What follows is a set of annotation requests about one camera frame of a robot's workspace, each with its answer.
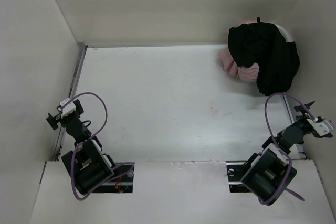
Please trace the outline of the black trousers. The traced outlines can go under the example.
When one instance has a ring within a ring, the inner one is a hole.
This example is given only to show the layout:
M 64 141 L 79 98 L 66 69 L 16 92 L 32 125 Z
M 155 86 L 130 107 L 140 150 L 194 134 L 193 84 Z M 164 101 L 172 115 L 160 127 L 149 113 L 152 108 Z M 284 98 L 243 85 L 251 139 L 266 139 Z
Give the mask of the black trousers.
M 228 50 L 238 67 L 259 66 L 256 84 L 265 96 L 288 91 L 300 66 L 296 43 L 287 42 L 275 24 L 259 18 L 230 28 Z

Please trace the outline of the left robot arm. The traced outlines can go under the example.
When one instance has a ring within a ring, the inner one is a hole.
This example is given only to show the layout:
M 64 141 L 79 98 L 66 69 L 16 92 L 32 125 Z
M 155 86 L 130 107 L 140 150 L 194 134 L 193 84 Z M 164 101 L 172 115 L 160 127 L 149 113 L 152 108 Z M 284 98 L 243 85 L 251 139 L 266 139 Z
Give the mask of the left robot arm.
M 46 118 L 53 130 L 63 127 L 67 134 L 75 140 L 75 151 L 69 151 L 61 159 L 69 173 L 73 175 L 75 189 L 83 196 L 94 190 L 100 183 L 113 181 L 118 175 L 112 158 L 102 152 L 102 145 L 97 137 L 80 120 L 83 108 L 79 100 L 69 98 L 60 102 L 59 113 Z

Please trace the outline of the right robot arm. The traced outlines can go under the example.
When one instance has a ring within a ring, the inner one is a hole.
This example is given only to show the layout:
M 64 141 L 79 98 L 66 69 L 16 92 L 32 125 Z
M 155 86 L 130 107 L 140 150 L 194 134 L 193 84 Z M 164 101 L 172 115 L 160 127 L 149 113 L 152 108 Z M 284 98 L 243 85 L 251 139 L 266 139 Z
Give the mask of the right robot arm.
M 262 152 L 253 154 L 244 164 L 240 182 L 257 196 L 262 205 L 271 206 L 284 191 L 290 192 L 300 200 L 297 193 L 288 189 L 288 185 L 297 174 L 289 157 L 294 145 L 302 145 L 308 134 L 316 138 L 332 138 L 334 130 L 331 121 L 320 116 L 313 118 L 309 113 L 314 102 L 294 107 L 301 115 L 284 130 L 271 135 L 262 145 Z

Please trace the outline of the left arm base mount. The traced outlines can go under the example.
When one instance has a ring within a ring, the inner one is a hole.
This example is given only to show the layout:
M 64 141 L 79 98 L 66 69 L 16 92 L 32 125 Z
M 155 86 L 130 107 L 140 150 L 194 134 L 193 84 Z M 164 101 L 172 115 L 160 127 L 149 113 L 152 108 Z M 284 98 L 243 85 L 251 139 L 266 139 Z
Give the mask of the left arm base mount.
M 117 163 L 120 165 L 114 171 L 111 178 L 91 191 L 93 194 L 122 194 L 133 192 L 133 180 L 135 176 L 135 163 Z

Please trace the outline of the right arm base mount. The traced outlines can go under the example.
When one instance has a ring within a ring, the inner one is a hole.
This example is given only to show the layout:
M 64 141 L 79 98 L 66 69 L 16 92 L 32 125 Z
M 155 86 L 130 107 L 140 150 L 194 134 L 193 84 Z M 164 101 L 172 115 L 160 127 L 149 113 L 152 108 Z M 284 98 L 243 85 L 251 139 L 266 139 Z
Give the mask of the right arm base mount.
M 242 177 L 250 169 L 246 162 L 227 162 L 227 177 L 230 193 L 250 193 L 250 190 L 241 182 Z

